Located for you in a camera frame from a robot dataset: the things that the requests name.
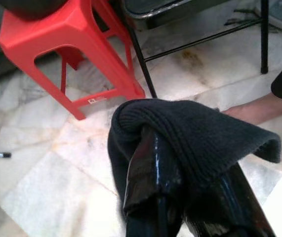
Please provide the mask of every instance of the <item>tile floor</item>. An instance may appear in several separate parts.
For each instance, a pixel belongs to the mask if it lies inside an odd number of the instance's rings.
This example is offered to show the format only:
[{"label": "tile floor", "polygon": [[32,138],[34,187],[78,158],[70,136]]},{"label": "tile floor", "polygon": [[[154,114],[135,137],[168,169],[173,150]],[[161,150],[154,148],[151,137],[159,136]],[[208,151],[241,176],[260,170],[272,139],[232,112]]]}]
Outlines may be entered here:
[{"label": "tile floor", "polygon": [[[269,92],[282,70],[282,32],[270,33],[267,75],[259,73],[259,52],[260,29],[254,26],[153,61],[149,68],[160,98],[224,110]],[[59,63],[51,57],[40,68],[57,82]],[[87,62],[77,72],[69,70],[68,77],[71,99],[111,86]],[[0,151],[12,152],[11,159],[0,159],[0,232],[10,226],[7,237],[124,236],[107,154],[110,119],[124,101],[118,97],[84,107],[87,118],[77,121],[22,72],[0,80]],[[282,117],[262,127],[282,137]],[[249,155],[241,166],[282,237],[282,162]],[[188,236],[183,226],[179,237]]]}]

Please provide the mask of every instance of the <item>black metal chair leg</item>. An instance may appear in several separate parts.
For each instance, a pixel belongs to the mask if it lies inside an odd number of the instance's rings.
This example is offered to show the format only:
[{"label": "black metal chair leg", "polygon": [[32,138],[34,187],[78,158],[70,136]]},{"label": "black metal chair leg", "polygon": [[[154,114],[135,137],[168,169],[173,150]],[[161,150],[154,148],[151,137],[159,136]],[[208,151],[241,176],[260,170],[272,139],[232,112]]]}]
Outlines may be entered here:
[{"label": "black metal chair leg", "polygon": [[261,0],[261,73],[268,72],[269,0]]},{"label": "black metal chair leg", "polygon": [[151,93],[152,97],[153,98],[157,98],[156,91],[155,91],[155,88],[153,86],[153,82],[152,82],[149,70],[147,69],[146,62],[144,61],[144,56],[143,56],[142,50],[140,48],[140,44],[139,44],[139,42],[137,40],[136,34],[135,34],[134,30],[130,26],[127,25],[127,28],[128,28],[130,37],[132,39],[132,43],[133,43],[133,46],[134,46],[137,58],[138,58],[139,63],[141,65],[141,68],[142,68],[142,71],[143,71],[143,74],[144,74],[147,86],[148,86],[148,88],[150,90],[150,93]]}]

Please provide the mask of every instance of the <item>black metal frame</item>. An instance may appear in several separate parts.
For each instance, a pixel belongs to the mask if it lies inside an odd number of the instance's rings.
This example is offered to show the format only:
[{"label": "black metal frame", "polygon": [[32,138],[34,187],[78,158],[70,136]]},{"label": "black metal frame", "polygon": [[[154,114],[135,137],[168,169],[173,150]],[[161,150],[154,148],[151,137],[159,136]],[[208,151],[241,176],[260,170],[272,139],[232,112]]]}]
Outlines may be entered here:
[{"label": "black metal frame", "polygon": [[158,59],[160,57],[166,56],[166,55],[171,54],[171,53],[175,53],[179,50],[197,45],[199,43],[204,43],[204,42],[207,42],[209,40],[228,35],[230,33],[245,29],[247,27],[250,27],[250,26],[253,26],[253,25],[256,25],[256,24],[259,24],[259,23],[261,23],[261,73],[266,74],[268,72],[268,26],[269,26],[268,15],[269,15],[269,0],[261,0],[261,17],[259,19],[253,20],[251,22],[242,24],[242,25],[234,27],[232,29],[229,29],[229,30],[226,30],[226,31],[205,37],[203,39],[185,44],[185,45],[180,46],[180,47],[176,47],[176,48],[167,50],[165,52],[162,52],[162,53],[159,53],[159,54],[147,57],[147,58],[144,58],[144,55],[143,55],[142,50],[140,48],[140,45],[139,45],[139,42],[138,42],[138,39],[137,39],[137,36],[135,34],[134,29],[128,25],[127,28],[128,28],[129,34],[131,36],[136,55],[138,57],[138,60],[139,60],[139,63],[141,65],[147,86],[150,90],[152,97],[157,98],[157,94],[156,94],[156,91],[155,91],[149,70],[148,70],[147,65],[146,65],[147,62],[152,61],[154,59]]}]

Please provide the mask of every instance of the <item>red plastic stool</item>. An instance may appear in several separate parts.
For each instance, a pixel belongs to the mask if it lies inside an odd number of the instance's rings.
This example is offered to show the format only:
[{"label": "red plastic stool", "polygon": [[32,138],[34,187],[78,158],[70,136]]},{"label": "red plastic stool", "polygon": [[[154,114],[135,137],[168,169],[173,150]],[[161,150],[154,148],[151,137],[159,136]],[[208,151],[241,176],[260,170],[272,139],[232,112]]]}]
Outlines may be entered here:
[{"label": "red plastic stool", "polygon": [[[92,7],[107,24],[102,33]],[[107,37],[117,35],[125,44],[128,67],[119,58]],[[123,95],[128,100],[144,98],[142,87],[134,77],[131,40],[124,26],[106,0],[68,0],[50,16],[25,21],[5,11],[0,30],[0,46],[5,55],[43,87],[77,119],[85,115],[80,106]],[[36,66],[35,58],[55,50],[62,57],[61,88],[56,87]],[[115,89],[83,97],[72,102],[65,95],[66,63],[75,70],[84,60],[81,52],[114,85]]]}]

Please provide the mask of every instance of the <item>bare foot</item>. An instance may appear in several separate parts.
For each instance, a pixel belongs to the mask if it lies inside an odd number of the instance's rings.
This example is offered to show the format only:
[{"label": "bare foot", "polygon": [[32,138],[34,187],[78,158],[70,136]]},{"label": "bare foot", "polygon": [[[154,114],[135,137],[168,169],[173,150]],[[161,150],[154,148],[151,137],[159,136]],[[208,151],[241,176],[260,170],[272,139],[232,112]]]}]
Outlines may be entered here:
[{"label": "bare foot", "polygon": [[229,108],[223,113],[257,125],[282,115],[282,99],[270,93],[247,104]]}]

